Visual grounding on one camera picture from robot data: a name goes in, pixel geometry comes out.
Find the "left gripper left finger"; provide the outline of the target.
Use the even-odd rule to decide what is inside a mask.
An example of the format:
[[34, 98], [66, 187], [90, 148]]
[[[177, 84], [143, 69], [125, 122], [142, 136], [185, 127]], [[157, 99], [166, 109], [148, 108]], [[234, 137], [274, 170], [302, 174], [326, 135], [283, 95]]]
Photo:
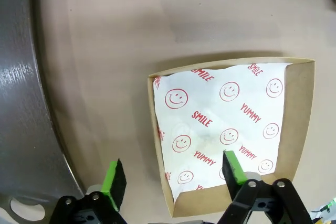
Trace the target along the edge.
[[50, 223], [126, 223], [120, 214], [127, 181], [121, 161], [113, 161], [107, 170], [100, 190], [80, 199], [74, 196], [59, 198]]

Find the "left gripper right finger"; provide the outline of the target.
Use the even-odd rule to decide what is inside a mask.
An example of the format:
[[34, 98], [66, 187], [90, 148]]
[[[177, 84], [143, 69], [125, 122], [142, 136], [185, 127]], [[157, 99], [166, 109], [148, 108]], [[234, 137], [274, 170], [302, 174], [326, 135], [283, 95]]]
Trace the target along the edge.
[[232, 199], [219, 223], [247, 223], [255, 211], [271, 223], [313, 223], [292, 182], [281, 178], [267, 184], [248, 179], [233, 151], [223, 151], [222, 173]]

